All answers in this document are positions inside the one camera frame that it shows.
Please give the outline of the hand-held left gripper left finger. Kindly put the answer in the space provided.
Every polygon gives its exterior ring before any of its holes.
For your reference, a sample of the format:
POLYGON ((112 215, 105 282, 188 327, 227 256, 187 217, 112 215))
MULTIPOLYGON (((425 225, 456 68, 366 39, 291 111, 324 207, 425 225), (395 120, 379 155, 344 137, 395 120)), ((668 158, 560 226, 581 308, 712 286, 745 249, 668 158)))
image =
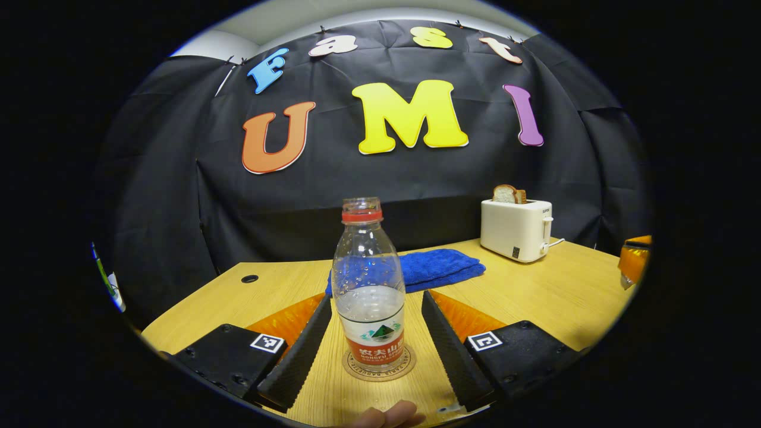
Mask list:
POLYGON ((250 327, 223 323, 176 353, 169 362, 229 395, 286 413, 301 392, 332 317, 320 293, 250 327))

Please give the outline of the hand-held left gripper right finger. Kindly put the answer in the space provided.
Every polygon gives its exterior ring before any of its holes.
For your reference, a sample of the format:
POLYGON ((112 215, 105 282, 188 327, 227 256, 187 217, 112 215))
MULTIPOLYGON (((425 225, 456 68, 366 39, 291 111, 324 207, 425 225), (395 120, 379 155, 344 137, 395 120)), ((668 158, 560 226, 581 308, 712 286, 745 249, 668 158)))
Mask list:
POLYGON ((529 320, 506 325, 435 290, 423 293, 422 317, 467 411, 519 398, 586 354, 529 320))

